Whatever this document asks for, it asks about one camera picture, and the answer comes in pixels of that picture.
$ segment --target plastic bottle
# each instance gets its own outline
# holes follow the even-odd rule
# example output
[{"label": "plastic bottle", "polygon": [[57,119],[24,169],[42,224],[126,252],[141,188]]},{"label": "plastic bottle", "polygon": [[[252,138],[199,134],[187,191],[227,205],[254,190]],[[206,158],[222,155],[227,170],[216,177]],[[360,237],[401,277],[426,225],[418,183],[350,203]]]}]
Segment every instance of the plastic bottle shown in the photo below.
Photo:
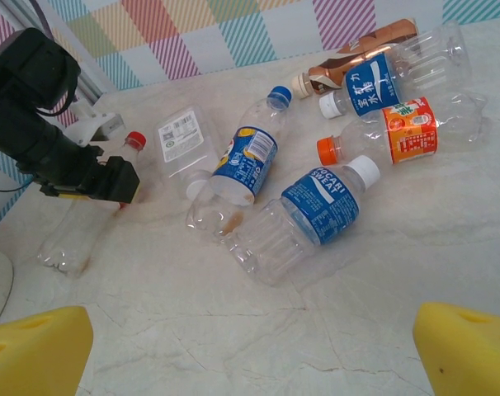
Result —
[{"label": "plastic bottle", "polygon": [[223,243],[248,274],[273,285],[355,221],[361,194],[379,178],[379,169],[366,156],[343,167],[317,167]]},{"label": "plastic bottle", "polygon": [[340,136],[319,140],[320,161],[327,166],[365,154],[384,170],[437,149],[465,149],[481,133],[486,103],[479,94],[446,92],[372,111],[352,121]]},{"label": "plastic bottle", "polygon": [[294,94],[303,99],[313,93],[323,95],[325,92],[341,88],[343,78],[351,68],[417,34],[415,20],[409,18],[393,22],[360,39],[352,40],[322,64],[294,77],[291,83]]},{"label": "plastic bottle", "polygon": [[189,227],[220,240],[243,221],[288,132],[285,121],[291,98],[288,88],[275,87],[244,113],[213,176],[191,205]]},{"label": "plastic bottle", "polygon": [[198,106],[189,106],[160,122],[155,130],[157,160],[163,178],[182,198],[194,200],[222,154],[219,136]]},{"label": "plastic bottle", "polygon": [[[136,167],[138,154],[145,143],[146,139],[140,132],[131,132],[123,146],[105,153],[101,161],[117,156]],[[80,276],[89,265],[98,237],[113,215],[124,206],[103,200],[73,200],[61,223],[41,245],[37,253],[38,262],[67,276]]]},{"label": "plastic bottle", "polygon": [[364,114],[416,97],[462,86],[471,77],[459,25],[450,21],[357,65],[346,89],[319,100],[325,118]]}]

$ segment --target orange bottle cap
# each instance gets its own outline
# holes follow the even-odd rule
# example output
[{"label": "orange bottle cap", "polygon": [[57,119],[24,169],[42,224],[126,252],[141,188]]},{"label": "orange bottle cap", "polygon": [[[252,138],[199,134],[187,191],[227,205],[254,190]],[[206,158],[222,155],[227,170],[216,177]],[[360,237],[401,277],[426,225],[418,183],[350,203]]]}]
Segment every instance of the orange bottle cap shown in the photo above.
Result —
[{"label": "orange bottle cap", "polygon": [[334,147],[334,138],[332,136],[320,139],[317,143],[319,160],[325,167],[336,165],[338,163],[338,153]]}]

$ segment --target orange bottle label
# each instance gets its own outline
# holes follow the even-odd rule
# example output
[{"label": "orange bottle label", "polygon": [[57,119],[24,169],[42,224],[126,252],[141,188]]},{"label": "orange bottle label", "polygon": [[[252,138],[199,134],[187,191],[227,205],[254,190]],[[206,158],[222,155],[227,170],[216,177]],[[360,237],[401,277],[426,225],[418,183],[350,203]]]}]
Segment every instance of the orange bottle label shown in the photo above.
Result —
[{"label": "orange bottle label", "polygon": [[437,125],[425,97],[386,107],[384,112],[393,163],[437,151]]}]

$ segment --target white bottle cap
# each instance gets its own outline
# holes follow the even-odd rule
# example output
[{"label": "white bottle cap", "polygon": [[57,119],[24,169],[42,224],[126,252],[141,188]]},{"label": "white bottle cap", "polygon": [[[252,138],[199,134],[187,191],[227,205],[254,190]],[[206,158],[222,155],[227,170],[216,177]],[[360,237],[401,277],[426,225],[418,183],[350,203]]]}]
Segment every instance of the white bottle cap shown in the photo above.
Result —
[{"label": "white bottle cap", "polygon": [[342,116],[334,100],[334,91],[319,98],[319,110],[322,111],[323,116],[328,120]]},{"label": "white bottle cap", "polygon": [[376,166],[371,158],[365,155],[356,157],[344,167],[352,169],[360,176],[366,186],[366,190],[380,179],[379,167]]},{"label": "white bottle cap", "polygon": [[189,184],[186,188],[186,197],[188,200],[195,200],[195,198],[199,195],[202,187],[206,185],[208,179],[211,177],[211,173],[207,171],[199,171],[195,173],[189,179]]},{"label": "white bottle cap", "polygon": [[292,91],[298,99],[310,97],[314,93],[314,89],[310,84],[309,75],[307,73],[298,74],[290,81]]}]

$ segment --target yellow foam block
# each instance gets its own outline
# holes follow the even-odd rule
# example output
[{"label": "yellow foam block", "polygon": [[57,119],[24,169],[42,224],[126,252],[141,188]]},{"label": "yellow foam block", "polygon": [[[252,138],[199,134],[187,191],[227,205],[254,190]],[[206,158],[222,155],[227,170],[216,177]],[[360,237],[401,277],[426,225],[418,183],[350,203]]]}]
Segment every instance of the yellow foam block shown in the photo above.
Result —
[{"label": "yellow foam block", "polygon": [[500,396],[500,317],[426,303],[413,339],[436,396]]},{"label": "yellow foam block", "polygon": [[75,395],[92,347],[83,307],[0,325],[0,395]]}]

